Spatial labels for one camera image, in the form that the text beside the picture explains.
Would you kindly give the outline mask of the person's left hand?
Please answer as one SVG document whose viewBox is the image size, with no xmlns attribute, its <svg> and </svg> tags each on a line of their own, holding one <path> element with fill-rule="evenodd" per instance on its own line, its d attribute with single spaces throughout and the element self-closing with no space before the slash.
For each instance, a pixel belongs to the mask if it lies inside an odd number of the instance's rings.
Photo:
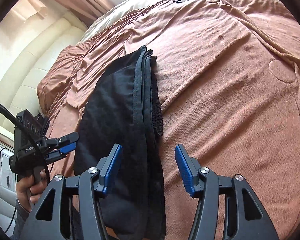
<svg viewBox="0 0 300 240">
<path fill-rule="evenodd" d="M 27 211 L 31 212 L 32 205 L 36 204 L 43 191 L 47 187 L 46 173 L 40 172 L 40 182 L 34 182 L 34 176 L 24 177 L 16 184 L 16 193 L 19 204 Z"/>
</svg>

